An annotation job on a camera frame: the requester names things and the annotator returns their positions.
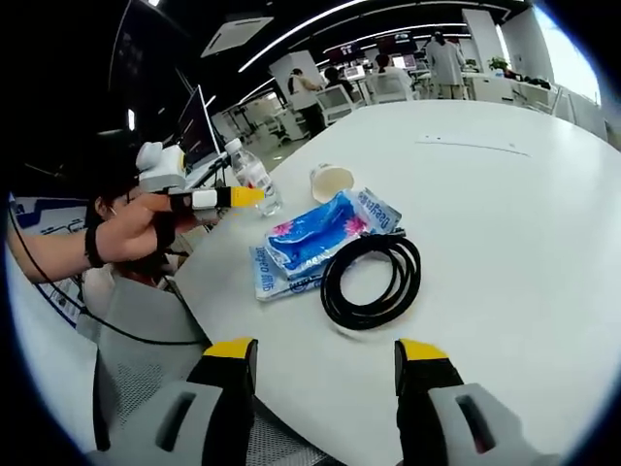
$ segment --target water bottle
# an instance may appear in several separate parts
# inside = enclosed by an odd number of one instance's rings
[[[231,167],[240,185],[263,189],[265,199],[256,205],[261,215],[270,216],[280,209],[280,195],[261,160],[244,149],[237,138],[224,146],[224,149],[231,156]]]

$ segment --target blue package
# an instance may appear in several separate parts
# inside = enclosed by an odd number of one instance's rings
[[[390,233],[401,214],[368,189],[345,189],[328,203],[275,227],[266,235],[266,252],[289,280],[315,274],[361,233]]]
[[[254,293],[260,301],[270,301],[291,294],[319,288],[323,270],[298,280],[289,281],[274,263],[265,247],[250,247],[254,269]]]

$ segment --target black wrist strap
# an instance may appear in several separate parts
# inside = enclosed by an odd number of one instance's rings
[[[86,235],[84,236],[84,254],[88,258],[88,262],[95,269],[101,269],[104,266],[104,261],[101,260],[99,251],[97,250],[97,226],[90,226],[86,229]]]

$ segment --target potted plant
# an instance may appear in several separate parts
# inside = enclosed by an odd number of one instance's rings
[[[489,69],[492,71],[503,70],[504,72],[508,67],[507,61],[501,56],[493,56],[491,60],[487,61],[487,64],[489,65]]]

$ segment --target yellow tip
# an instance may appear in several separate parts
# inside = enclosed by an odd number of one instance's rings
[[[265,199],[263,189],[256,187],[231,187],[231,207],[255,206]]]

